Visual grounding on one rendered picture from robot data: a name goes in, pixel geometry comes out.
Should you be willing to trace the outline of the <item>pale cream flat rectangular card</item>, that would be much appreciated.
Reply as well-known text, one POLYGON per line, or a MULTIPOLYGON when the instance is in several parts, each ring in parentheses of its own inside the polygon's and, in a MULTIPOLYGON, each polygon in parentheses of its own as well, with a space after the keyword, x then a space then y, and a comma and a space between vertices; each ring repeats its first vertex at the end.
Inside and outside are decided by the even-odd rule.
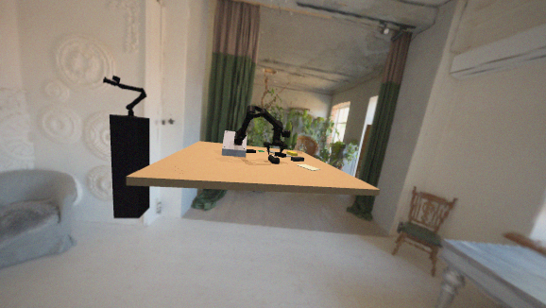
POLYGON ((307 164, 297 164, 297 166, 300 166, 300 167, 303 167, 303 168, 306 168, 308 170, 311 170, 311 171, 316 171, 316 170, 320 170, 318 168, 315 168, 315 167, 312 167, 310 165, 307 165, 307 164))

